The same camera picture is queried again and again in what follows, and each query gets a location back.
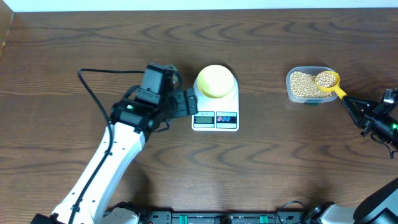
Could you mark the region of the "yellow measuring scoop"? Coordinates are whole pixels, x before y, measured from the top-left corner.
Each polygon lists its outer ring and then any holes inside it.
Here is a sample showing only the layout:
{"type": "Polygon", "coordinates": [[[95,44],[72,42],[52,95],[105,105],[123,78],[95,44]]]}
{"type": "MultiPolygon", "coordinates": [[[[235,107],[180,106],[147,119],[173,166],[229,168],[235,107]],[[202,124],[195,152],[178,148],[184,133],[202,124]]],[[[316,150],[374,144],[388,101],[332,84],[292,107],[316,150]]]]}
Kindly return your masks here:
{"type": "Polygon", "coordinates": [[[318,90],[336,95],[342,100],[347,94],[340,88],[340,76],[334,71],[324,71],[315,77],[315,85],[318,90]]]}

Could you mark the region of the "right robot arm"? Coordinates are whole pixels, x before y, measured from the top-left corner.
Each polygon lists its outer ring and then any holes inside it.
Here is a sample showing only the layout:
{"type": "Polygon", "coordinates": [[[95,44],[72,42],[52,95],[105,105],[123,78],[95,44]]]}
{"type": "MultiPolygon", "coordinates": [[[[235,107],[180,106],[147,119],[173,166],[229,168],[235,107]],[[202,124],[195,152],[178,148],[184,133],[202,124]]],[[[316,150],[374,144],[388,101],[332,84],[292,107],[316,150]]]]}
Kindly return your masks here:
{"type": "MultiPolygon", "coordinates": [[[[343,106],[363,137],[386,146],[391,159],[397,157],[397,120],[390,112],[397,106],[397,90],[386,90],[378,103],[344,96],[343,106]]],[[[327,202],[315,207],[304,223],[397,223],[397,179],[362,201],[358,207],[341,207],[327,202]]]]}

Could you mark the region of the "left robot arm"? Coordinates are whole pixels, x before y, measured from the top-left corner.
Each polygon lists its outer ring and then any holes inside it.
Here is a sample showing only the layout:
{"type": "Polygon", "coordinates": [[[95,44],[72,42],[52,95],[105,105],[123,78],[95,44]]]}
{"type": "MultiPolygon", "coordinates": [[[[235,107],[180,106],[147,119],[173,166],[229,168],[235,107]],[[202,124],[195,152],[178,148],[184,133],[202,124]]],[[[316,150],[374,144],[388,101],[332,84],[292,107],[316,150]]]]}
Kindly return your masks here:
{"type": "Polygon", "coordinates": [[[97,151],[75,186],[52,214],[36,214],[32,223],[131,223],[140,214],[128,208],[106,208],[121,177],[160,124],[197,113],[193,89],[175,86],[182,79],[174,65],[150,63],[140,85],[132,86],[111,114],[100,109],[106,129],[97,151]]]}

